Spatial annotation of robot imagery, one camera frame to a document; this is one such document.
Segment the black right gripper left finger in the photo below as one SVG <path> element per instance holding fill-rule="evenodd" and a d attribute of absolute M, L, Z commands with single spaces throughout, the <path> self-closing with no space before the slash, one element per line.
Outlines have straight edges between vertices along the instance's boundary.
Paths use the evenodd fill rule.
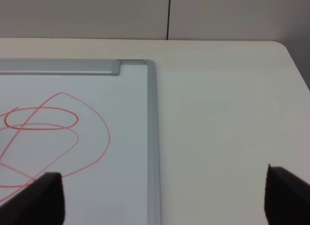
<path fill-rule="evenodd" d="M 60 173 L 39 177 L 0 207 L 2 225 L 62 225 L 65 198 Z"/>

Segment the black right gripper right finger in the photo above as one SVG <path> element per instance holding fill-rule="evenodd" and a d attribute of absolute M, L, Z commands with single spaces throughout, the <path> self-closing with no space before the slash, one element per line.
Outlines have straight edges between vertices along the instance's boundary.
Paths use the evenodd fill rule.
<path fill-rule="evenodd" d="M 310 185 L 283 167 L 269 165 L 264 212 L 270 225 L 308 225 Z"/>

